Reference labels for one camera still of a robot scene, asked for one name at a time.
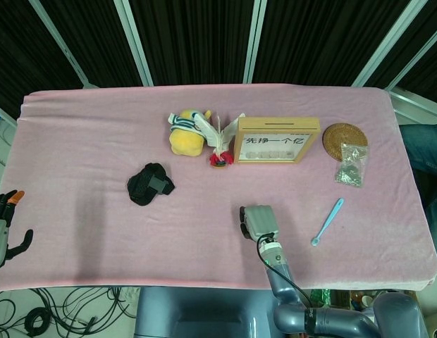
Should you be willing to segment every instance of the table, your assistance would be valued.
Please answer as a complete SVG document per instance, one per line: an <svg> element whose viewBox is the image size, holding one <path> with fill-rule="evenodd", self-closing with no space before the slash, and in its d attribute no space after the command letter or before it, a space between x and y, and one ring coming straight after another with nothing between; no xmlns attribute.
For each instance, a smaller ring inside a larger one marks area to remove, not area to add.
<svg viewBox="0 0 437 338"><path fill-rule="evenodd" d="M334 182L320 139L298 165L209 166L175 156L170 113L211 109L222 120L316 116L361 127L370 145L364 187ZM160 163L176 188L134 204L128 179ZM273 207L303 288L419 290L437 258L389 96L380 89L227 84L36 92L25 97L1 191L23 189L9 243L29 250L0 269L0 290L72 285L265 289L240 206ZM333 224L311 238L339 197Z"/></svg>

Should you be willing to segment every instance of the white metal frame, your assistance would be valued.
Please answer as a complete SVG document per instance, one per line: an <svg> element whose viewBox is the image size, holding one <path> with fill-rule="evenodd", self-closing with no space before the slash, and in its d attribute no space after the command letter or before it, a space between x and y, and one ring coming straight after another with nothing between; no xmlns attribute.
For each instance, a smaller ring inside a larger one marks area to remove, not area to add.
<svg viewBox="0 0 437 338"><path fill-rule="evenodd" d="M73 53L71 53L70 49L68 48L67 44L63 40L56 26L54 25L48 13L44 9L42 3L39 0L29 0L29 3L34 8L35 12L39 16L40 20L43 22L45 27L48 29L49 34L51 34L54 40L56 40L56 43L62 50L65 57L68 59L68 62L75 70L84 88L97 88L97 86L95 86L94 84L89 83L87 76L85 75L84 71L80 67L79 63L76 61L76 58L74 57Z"/></svg>
<svg viewBox="0 0 437 338"><path fill-rule="evenodd" d="M437 123L437 103L399 87L389 91L394 111L415 123Z"/></svg>
<svg viewBox="0 0 437 338"><path fill-rule="evenodd" d="M266 14L267 0L254 0L252 23L250 25L250 35L248 37L247 58L245 60L243 83L252 83L254 65L259 50L262 25Z"/></svg>
<svg viewBox="0 0 437 338"><path fill-rule="evenodd" d="M435 34L431 36L431 38L423 45L423 47L413 56L411 61L407 63L407 65L398 73L398 75L390 82L390 84L386 87L386 90L392 90L397 83L401 81L401 79L414 67L414 65L419 61L422 56L425 55L427 51L437 42L437 30Z"/></svg>
<svg viewBox="0 0 437 338"><path fill-rule="evenodd" d="M125 31L126 39L129 44L131 53L133 54L137 71L144 86L154 86L151 73L149 71L147 57L143 51L142 42L140 41L139 32L135 24L133 10L129 4L129 0L113 0L115 8L120 18L121 25Z"/></svg>
<svg viewBox="0 0 437 338"><path fill-rule="evenodd" d="M15 121L15 119L12 118L9 114L7 114L1 107L0 107L0 118L6 121L11 127L16 129L17 122Z"/></svg>
<svg viewBox="0 0 437 338"><path fill-rule="evenodd" d="M367 80L372 76L372 74L374 74L375 69L378 68L395 43L403 35L408 26L410 26L417 14L422 10L426 2L427 0L410 0L402 14L400 14L394 25L389 30L388 34L381 41L374 54L372 54L372 57L367 61L366 65L353 82L352 87L364 86Z"/></svg>

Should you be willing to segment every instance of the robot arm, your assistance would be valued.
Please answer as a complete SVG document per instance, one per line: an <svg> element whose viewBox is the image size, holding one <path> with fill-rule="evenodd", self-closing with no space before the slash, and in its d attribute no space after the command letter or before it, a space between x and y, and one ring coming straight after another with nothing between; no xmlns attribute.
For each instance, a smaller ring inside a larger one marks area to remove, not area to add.
<svg viewBox="0 0 437 338"><path fill-rule="evenodd" d="M244 237L257 243L273 295L280 301L273 312L273 320L281 332L342 338L428 337L416 302L404 294L384 294L377 298L374 312L378 327L357 311L306 308L294 288L283 248L276 241L279 230L271 207L242 207L240 222Z"/></svg>

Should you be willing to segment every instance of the yellow plush toy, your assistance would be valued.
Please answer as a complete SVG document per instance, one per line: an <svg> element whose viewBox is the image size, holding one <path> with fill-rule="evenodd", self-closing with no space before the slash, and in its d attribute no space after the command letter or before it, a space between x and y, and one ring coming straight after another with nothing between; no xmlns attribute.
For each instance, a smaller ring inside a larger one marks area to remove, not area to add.
<svg viewBox="0 0 437 338"><path fill-rule="evenodd" d="M172 124L170 130L171 151L176 155L198 156L203 151L204 135L195 127L193 120L196 114L203 115L195 109L186 109L181 114L170 114L168 121ZM204 117L209 119L212 112L207 111Z"/></svg>

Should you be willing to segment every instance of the orange fingertip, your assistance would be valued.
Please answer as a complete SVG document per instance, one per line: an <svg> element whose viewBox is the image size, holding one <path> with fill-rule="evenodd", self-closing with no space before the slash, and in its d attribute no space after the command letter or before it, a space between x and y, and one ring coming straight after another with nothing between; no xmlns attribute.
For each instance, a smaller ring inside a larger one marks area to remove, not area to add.
<svg viewBox="0 0 437 338"><path fill-rule="evenodd" d="M19 191L16 194L14 194L11 198L9 198L7 203L12 203L16 205L22 199L23 196L24 196L24 192Z"/></svg>

